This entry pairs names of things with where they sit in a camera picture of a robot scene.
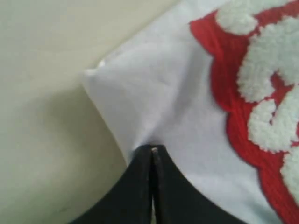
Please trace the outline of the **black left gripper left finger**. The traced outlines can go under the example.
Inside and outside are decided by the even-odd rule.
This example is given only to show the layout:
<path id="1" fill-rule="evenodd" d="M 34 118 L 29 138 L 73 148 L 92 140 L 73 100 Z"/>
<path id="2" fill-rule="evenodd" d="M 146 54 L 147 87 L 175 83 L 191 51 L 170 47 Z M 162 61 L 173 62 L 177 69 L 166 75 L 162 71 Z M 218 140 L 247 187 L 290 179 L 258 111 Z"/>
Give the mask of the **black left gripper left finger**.
<path id="1" fill-rule="evenodd" d="M 117 183 L 87 212 L 72 224 L 150 224 L 151 146 L 135 150 L 128 168 Z"/>

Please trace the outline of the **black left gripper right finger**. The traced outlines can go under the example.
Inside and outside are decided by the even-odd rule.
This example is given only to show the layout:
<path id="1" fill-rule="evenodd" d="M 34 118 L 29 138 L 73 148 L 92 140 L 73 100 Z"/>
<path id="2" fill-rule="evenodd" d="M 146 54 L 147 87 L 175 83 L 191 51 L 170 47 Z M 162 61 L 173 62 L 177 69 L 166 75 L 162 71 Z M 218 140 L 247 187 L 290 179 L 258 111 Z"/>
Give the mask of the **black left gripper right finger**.
<path id="1" fill-rule="evenodd" d="M 158 224 L 241 224 L 185 178 L 162 145 L 151 149 L 151 186 Z"/>

